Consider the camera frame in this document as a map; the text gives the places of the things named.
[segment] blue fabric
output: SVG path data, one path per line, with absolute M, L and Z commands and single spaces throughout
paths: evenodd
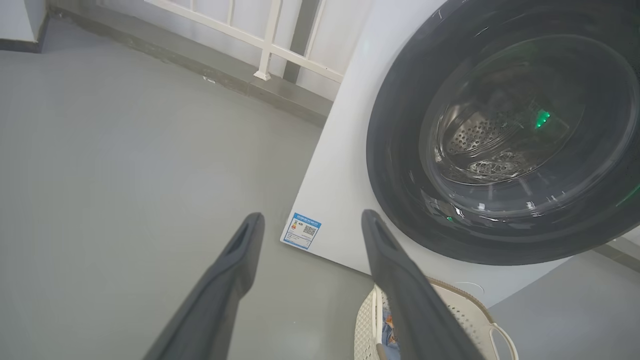
M 382 345 L 388 360 L 400 360 L 400 345 L 394 334 L 394 323 L 391 312 L 382 310 Z

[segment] front-load washing machine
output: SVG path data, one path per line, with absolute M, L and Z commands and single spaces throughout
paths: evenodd
M 369 273 L 364 209 L 487 306 L 640 220 L 640 10 L 378 1 L 281 241 Z

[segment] beige laundry basket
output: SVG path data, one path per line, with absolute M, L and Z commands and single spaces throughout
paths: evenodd
M 499 360 L 495 343 L 493 342 L 493 332 L 497 331 L 509 345 L 512 359 L 518 360 L 518 352 L 513 341 L 504 330 L 493 322 L 491 315 L 489 315 L 489 312 L 480 301 L 444 282 L 430 278 L 429 282 L 444 303 L 447 304 L 451 313 L 456 317 L 456 320 L 485 359 Z M 382 304 L 386 302 L 387 296 L 375 285 L 362 303 L 362 306 L 360 306 L 358 317 L 356 318 L 353 345 L 354 360 L 380 360 L 378 353 L 384 353 L 382 345 Z

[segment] washing machine door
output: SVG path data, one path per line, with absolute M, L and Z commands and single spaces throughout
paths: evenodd
M 449 0 L 389 70 L 367 167 L 389 219 L 472 263 L 578 254 L 640 220 L 640 11 Z

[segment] railing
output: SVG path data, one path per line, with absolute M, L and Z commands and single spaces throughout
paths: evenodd
M 195 22 L 199 22 L 205 26 L 209 26 L 212 29 L 218 30 L 238 40 L 242 40 L 247 44 L 250 44 L 262 49 L 262 55 L 260 56 L 260 65 L 258 67 L 258 71 L 254 74 L 254 76 L 258 78 L 261 78 L 263 80 L 268 80 L 270 78 L 269 61 L 271 59 L 271 54 L 275 54 L 280 56 L 281 58 L 284 58 L 285 60 L 298 64 L 301 67 L 304 67 L 313 72 L 316 72 L 326 78 L 334 80 L 338 83 L 342 82 L 342 74 L 339 74 L 335 70 L 329 69 L 328 67 L 320 63 L 309 60 L 309 54 L 311 53 L 314 40 L 316 39 L 318 25 L 320 23 L 320 19 L 323 14 L 324 3 L 326 0 L 320 1 L 318 11 L 316 14 L 316 19 L 314 21 L 314 25 L 312 28 L 311 36 L 309 38 L 309 44 L 307 46 L 307 50 L 305 51 L 304 56 L 298 55 L 292 52 L 291 50 L 285 49 L 273 43 L 273 39 L 276 35 L 276 28 L 278 27 L 278 20 L 280 19 L 280 9 L 282 7 L 282 0 L 271 0 L 271 8 L 269 9 L 269 19 L 267 20 L 267 28 L 264 34 L 264 38 L 259 38 L 253 34 L 249 34 L 246 31 L 243 31 L 239 28 L 235 28 L 231 25 L 232 18 L 234 15 L 234 3 L 235 3 L 234 0 L 229 0 L 227 22 L 218 21 L 202 13 L 198 13 L 194 11 L 195 0 L 191 0 L 189 8 L 178 5 L 169 0 L 145 0 L 145 1 L 152 5 L 158 6 L 159 8 L 165 9 L 169 12 L 175 13 L 177 15 L 193 20 Z

